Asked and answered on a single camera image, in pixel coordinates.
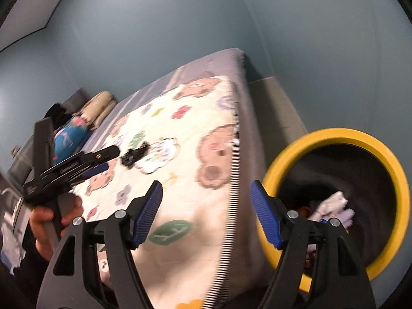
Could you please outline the person left hand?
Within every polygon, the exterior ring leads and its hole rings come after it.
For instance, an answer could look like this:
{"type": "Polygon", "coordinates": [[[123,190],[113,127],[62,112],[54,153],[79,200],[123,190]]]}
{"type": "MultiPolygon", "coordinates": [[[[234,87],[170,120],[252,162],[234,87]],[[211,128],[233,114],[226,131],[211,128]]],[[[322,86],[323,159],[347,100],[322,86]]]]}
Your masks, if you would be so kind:
{"type": "MultiPolygon", "coordinates": [[[[61,236],[64,235],[66,228],[72,223],[73,219],[82,216],[84,211],[82,200],[76,195],[74,201],[70,203],[69,206],[72,207],[72,209],[62,217],[63,230],[61,231],[61,236]]],[[[52,259],[54,253],[47,229],[49,226],[51,226],[51,230],[55,229],[52,224],[53,217],[52,209],[42,206],[34,207],[29,217],[29,225],[36,239],[36,250],[40,256],[48,262],[52,259]]]]}

